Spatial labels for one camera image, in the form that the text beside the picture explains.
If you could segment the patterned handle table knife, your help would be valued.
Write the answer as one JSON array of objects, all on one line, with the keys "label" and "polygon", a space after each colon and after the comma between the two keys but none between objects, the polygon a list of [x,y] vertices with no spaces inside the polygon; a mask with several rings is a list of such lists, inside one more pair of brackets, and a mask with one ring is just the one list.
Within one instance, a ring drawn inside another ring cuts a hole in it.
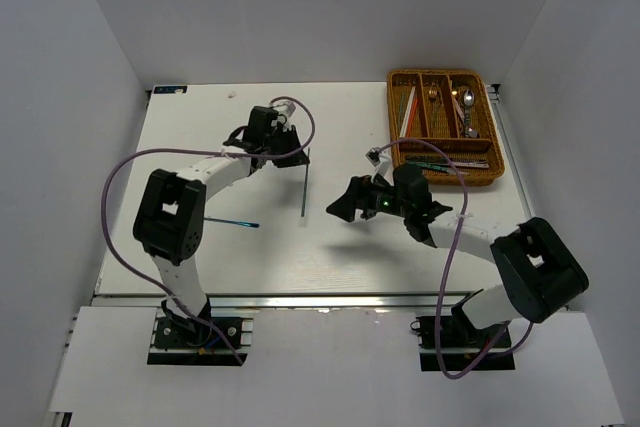
[{"label": "patterned handle table knife", "polygon": [[405,158],[406,162],[418,162],[434,165],[448,165],[448,161],[443,158],[435,158],[430,156],[408,156]]}]

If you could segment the rose gold fork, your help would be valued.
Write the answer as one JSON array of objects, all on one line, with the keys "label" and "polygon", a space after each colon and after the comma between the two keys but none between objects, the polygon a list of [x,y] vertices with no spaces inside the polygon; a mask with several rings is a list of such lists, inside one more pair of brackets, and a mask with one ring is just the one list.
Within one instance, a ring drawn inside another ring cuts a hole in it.
[{"label": "rose gold fork", "polygon": [[433,124],[436,123],[438,118],[439,106],[440,106],[440,87],[436,82],[432,82],[427,91],[427,97],[430,105],[430,120]]}]

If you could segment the gold bowl iridescent spoon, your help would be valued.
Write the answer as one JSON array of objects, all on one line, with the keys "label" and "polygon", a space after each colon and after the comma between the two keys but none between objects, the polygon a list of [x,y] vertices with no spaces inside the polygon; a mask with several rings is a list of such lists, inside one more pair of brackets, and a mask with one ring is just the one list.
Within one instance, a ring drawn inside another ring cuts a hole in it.
[{"label": "gold bowl iridescent spoon", "polygon": [[455,112],[458,115],[459,121],[463,123],[465,119],[465,106],[463,103],[463,99],[464,99],[464,94],[467,91],[467,87],[465,85],[452,83],[451,90],[452,90],[452,99],[453,99]]}]

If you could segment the silver spoon patterned handle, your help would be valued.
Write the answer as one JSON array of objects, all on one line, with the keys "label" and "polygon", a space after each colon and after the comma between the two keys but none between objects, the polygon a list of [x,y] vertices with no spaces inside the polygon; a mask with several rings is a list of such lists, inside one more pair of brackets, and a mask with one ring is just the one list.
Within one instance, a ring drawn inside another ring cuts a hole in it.
[{"label": "silver spoon patterned handle", "polygon": [[464,120],[463,120],[464,136],[466,138],[477,139],[479,137],[479,133],[471,125],[472,109],[475,104],[475,95],[471,89],[467,88],[461,94],[461,103],[463,105],[463,112],[464,112]]}]

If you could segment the serrated knife teal handle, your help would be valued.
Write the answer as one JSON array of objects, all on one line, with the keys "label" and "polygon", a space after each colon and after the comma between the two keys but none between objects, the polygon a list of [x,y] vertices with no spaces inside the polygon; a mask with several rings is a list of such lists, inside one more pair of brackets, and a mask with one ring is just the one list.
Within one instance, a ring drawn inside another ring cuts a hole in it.
[{"label": "serrated knife teal handle", "polygon": [[427,170],[431,172],[439,172],[447,175],[455,175],[456,171],[451,167],[447,167],[439,164],[429,164],[429,163],[415,163],[415,166],[420,167],[422,170]]}]

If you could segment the pink handled table knife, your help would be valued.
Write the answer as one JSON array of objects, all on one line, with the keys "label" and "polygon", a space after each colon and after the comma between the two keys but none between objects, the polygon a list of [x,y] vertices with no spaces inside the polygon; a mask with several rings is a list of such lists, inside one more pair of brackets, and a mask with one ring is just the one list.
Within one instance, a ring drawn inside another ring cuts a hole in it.
[{"label": "pink handled table knife", "polygon": [[462,162],[462,161],[453,161],[453,165],[458,168],[466,168],[466,169],[489,169],[490,166],[488,162]]}]

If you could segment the teal chopstick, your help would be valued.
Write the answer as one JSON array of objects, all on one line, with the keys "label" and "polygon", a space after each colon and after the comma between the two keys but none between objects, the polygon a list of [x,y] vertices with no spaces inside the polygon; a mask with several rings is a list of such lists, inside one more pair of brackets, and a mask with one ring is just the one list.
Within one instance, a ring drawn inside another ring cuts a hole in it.
[{"label": "teal chopstick", "polygon": [[406,92],[402,92],[401,97],[400,97],[399,107],[398,107],[398,130],[399,130],[399,132],[402,131],[402,126],[404,124],[404,116],[405,116],[406,105],[407,105],[407,94],[406,94]]}]

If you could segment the iridescent rainbow fork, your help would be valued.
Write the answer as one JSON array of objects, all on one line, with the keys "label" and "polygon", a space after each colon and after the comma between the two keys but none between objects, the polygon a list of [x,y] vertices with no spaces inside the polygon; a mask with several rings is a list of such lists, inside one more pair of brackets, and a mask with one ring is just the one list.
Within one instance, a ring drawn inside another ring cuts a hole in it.
[{"label": "iridescent rainbow fork", "polygon": [[434,115],[433,120],[435,122],[438,122],[440,118],[440,114],[443,110],[443,92],[442,92],[442,82],[440,80],[434,83],[434,91],[435,91],[435,97],[434,97],[434,108],[433,108],[433,115]]}]

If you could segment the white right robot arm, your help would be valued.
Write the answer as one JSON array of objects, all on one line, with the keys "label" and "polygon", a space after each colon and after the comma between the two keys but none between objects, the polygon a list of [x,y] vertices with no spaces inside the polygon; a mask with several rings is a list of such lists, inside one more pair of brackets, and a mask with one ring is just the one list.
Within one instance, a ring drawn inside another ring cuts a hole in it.
[{"label": "white right robot arm", "polygon": [[523,318],[540,324],[589,287],[587,274],[546,220],[534,217],[503,235],[496,224],[473,224],[433,199],[415,165],[394,169],[393,179],[354,176],[327,213],[346,222],[377,214],[402,219],[409,235],[433,248],[452,248],[493,263],[500,284],[471,294],[451,309],[451,331],[472,346],[488,328]]}]

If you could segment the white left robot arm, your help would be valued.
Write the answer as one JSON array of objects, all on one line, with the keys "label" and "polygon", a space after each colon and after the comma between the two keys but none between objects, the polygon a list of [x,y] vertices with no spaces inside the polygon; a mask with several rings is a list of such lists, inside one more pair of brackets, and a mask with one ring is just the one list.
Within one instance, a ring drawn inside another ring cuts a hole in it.
[{"label": "white left robot arm", "polygon": [[175,172],[157,169],[148,178],[133,236],[169,290],[167,308],[181,316],[176,331],[188,345],[202,345],[211,334],[209,301],[195,262],[206,204],[268,163],[277,168],[309,163],[291,122],[299,105],[291,97],[278,97],[268,106],[255,106],[248,122],[229,135],[218,154]]}]

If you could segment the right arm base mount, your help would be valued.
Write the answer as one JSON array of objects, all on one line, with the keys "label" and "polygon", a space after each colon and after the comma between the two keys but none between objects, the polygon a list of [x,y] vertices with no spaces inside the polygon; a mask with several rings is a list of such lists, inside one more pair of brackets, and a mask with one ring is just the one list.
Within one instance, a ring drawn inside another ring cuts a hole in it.
[{"label": "right arm base mount", "polygon": [[[419,359],[422,372],[440,370],[435,350],[435,317],[420,316],[410,323],[410,330],[417,336]],[[500,327],[493,326],[467,335],[450,316],[441,319],[441,347],[445,366],[457,373],[471,363],[490,341],[499,333]],[[475,371],[513,371],[516,368],[514,356],[508,353],[512,347],[509,330],[498,339],[491,351],[474,368]]]}]

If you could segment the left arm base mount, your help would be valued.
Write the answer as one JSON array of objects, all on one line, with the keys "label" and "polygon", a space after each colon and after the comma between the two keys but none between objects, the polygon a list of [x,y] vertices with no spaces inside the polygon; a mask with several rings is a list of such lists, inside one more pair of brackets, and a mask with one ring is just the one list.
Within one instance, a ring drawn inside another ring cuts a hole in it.
[{"label": "left arm base mount", "polygon": [[[225,334],[242,361],[248,357],[253,320],[242,317],[214,317],[212,322]],[[151,366],[239,367],[234,354],[218,333],[199,325],[188,329],[158,315],[154,323],[147,364]]]}]

